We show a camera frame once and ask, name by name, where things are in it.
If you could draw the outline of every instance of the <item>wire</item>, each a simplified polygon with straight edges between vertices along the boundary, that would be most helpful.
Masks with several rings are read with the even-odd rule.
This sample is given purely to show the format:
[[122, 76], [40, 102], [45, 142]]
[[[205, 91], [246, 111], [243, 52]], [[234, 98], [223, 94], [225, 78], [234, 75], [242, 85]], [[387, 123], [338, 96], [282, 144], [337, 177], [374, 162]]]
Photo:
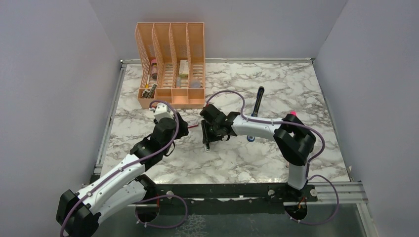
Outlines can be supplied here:
[[161, 196], [152, 197], [152, 198], [149, 198], [149, 199], [146, 199], [146, 200], [141, 200], [141, 201], [138, 201], [134, 204], [140, 204], [140, 203], [144, 203], [144, 202], [148, 202], [148, 201], [152, 201], [152, 200], [156, 200], [156, 199], [160, 199], [160, 198], [169, 198], [169, 197], [173, 197], [173, 198], [177, 198], [177, 199], [181, 200], [183, 205], [185, 206], [185, 215], [183, 216], [182, 220], [179, 223], [177, 223], [175, 225], [172, 225], [172, 226], [158, 226], [158, 225], [148, 224], [148, 223], [144, 223], [144, 222], [140, 221], [140, 219], [138, 218], [137, 212], [135, 212], [135, 217], [137, 218], [137, 224], [141, 223], [141, 224], [144, 224], [144, 227], [151, 226], [151, 227], [155, 227], [155, 228], [159, 228], [159, 229], [173, 229], [173, 228], [176, 228], [176, 227], [182, 225], [186, 221], [186, 219], [188, 218], [188, 205], [186, 204], [186, 202], [183, 198], [181, 198], [177, 195], [161, 195]]
[[[110, 174], [108, 177], [106, 177], [105, 179], [103, 179], [102, 180], [102, 182], [100, 182], [98, 185], [96, 185], [96, 187], [94, 187], [92, 190], [90, 190], [90, 193], [92, 194], [92, 193], [94, 193], [94, 192], [96, 192], [100, 187], [102, 187], [106, 182], [108, 182], [110, 179], [112, 179], [115, 175], [117, 175], [118, 173], [120, 173], [120, 172], [123, 172], [126, 168], [128, 168], [128, 167], [130, 167], [130, 166], [132, 166], [132, 165], [134, 165], [134, 164], [137, 164], [137, 163], [140, 163], [140, 162], [142, 162], [142, 161], [144, 161], [144, 160], [147, 160], [147, 159], [150, 159], [151, 157], [153, 157], [153, 156], [155, 156], [155, 155], [157, 155], [158, 153], [160, 153], [160, 152], [162, 152], [162, 151], [164, 151], [165, 149], [167, 149], [169, 146], [171, 146], [171, 144], [173, 143], [173, 141], [175, 140], [175, 138], [176, 138], [176, 136], [177, 136], [177, 133], [179, 132], [179, 118], [177, 117], [177, 114], [176, 114], [176, 110], [168, 103], [168, 102], [166, 102], [166, 101], [163, 101], [163, 100], [153, 100], [152, 102], [150, 102], [150, 105], [149, 105], [149, 108], [151, 107], [151, 105], [153, 104], [153, 103], [156, 103], [156, 102], [159, 102], [159, 103], [163, 103], [163, 104], [165, 104], [165, 105], [167, 105], [168, 106], [168, 108], [173, 112], [173, 115], [174, 115], [174, 120], [176, 121], [176, 130], [175, 130], [175, 132], [174, 132], [174, 135], [173, 135], [173, 137], [172, 137], [172, 139], [164, 146], [164, 147], [162, 147], [160, 150], [158, 150], [158, 151], [156, 151], [156, 152], [154, 152], [154, 153], [152, 153], [152, 154], [150, 154], [150, 155], [148, 155], [148, 156], [145, 156], [145, 157], [143, 157], [143, 158], [141, 158], [141, 159], [138, 159], [138, 160], [135, 160], [135, 161], [132, 161], [132, 162], [130, 162], [130, 163], [128, 163], [128, 164], [126, 164], [126, 165], [124, 165], [124, 166], [122, 166], [121, 167], [121, 169], [118, 169], [118, 170], [116, 170], [115, 172], [113, 172], [112, 174]], [[79, 201], [77, 201], [76, 202], [76, 204], [70, 209], [70, 211], [68, 212], [68, 214], [67, 214], [67, 216], [65, 217], [65, 219], [64, 219], [64, 221], [63, 221], [63, 224], [61, 225], [61, 229], [60, 229], [60, 237], [65, 237], [64, 236], [64, 230], [65, 230], [65, 227], [66, 227], [66, 225], [67, 225], [67, 223], [68, 223], [68, 220], [70, 219], [70, 217], [71, 217], [71, 215], [73, 214], [73, 212], [76, 210], [76, 208], [84, 201], [84, 200], [86, 200], [88, 198], [88, 195], [84, 195]]]
[[301, 208], [301, 203], [302, 201], [305, 201], [305, 204], [307, 205], [307, 200], [305, 199], [305, 197], [302, 197], [301, 201], [298, 203], [298, 208]]
[[318, 226], [318, 225], [325, 224], [325, 223], [331, 221], [337, 215], [337, 212], [339, 211], [339, 195], [337, 194], [336, 187], [326, 177], [324, 177], [324, 176], [322, 176], [320, 174], [315, 174], [315, 175], [311, 176], [308, 180], [310, 181], [314, 177], [323, 178], [324, 180], [326, 180], [326, 182], [328, 182], [331, 185], [331, 187], [333, 188], [333, 190], [334, 190], [334, 192], [336, 194], [336, 207], [335, 207], [334, 212], [332, 213], [332, 215], [328, 219], [326, 219], [326, 220], [324, 220], [322, 222], [318, 222], [318, 223], [311, 223], [311, 222], [305, 222], [305, 221], [301, 221], [301, 220], [296, 220], [293, 217], [291, 217], [287, 212], [285, 212], [290, 217], [291, 220], [293, 220], [295, 222], [298, 222], [299, 224], [308, 225], [308, 226]]

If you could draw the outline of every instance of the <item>small box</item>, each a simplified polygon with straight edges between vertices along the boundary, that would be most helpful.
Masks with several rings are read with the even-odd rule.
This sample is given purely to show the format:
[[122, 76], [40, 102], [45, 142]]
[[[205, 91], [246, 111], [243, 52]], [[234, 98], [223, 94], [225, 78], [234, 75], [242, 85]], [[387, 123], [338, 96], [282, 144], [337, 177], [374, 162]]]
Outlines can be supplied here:
[[188, 60], [181, 60], [179, 65], [180, 78], [189, 78], [189, 64]]
[[188, 128], [197, 127], [198, 121], [196, 119], [188, 121]]

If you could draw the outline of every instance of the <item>small bottle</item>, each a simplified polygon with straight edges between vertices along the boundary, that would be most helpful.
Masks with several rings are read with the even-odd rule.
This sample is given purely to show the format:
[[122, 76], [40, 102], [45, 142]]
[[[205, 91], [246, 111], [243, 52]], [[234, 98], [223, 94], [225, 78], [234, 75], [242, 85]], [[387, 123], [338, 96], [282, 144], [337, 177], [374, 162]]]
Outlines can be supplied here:
[[151, 60], [151, 78], [154, 80], [157, 79], [157, 60], [153, 59]]
[[180, 88], [180, 77], [176, 78], [176, 88]]

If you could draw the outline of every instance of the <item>screw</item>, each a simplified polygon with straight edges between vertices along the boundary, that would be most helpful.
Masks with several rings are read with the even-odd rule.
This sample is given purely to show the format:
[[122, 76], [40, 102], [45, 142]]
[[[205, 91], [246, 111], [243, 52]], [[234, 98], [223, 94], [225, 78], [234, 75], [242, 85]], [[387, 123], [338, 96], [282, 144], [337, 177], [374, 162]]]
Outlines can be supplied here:
[[317, 197], [317, 190], [315, 190], [315, 189], [310, 190], [310, 194], [311, 194], [313, 197]]
[[166, 195], [173, 195], [173, 192], [172, 191], [168, 191], [167, 193], [166, 193]]
[[275, 194], [275, 191], [274, 190], [270, 189], [268, 191], [268, 196], [273, 197], [274, 194]]

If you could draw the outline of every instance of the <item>orange desk organizer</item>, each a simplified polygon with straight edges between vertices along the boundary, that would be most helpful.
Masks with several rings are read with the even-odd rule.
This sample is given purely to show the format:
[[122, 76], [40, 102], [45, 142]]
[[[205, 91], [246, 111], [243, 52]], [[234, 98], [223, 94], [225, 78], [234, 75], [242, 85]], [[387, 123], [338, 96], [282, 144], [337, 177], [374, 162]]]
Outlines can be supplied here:
[[[203, 23], [137, 23], [135, 29], [143, 76], [138, 91], [142, 108], [154, 99], [164, 100], [176, 109], [201, 109], [205, 103], [205, 42]], [[150, 77], [150, 62], [157, 60], [157, 88], [153, 98], [141, 98]], [[176, 88], [180, 60], [188, 60], [189, 78]], [[191, 88], [198, 80], [201, 88]]]

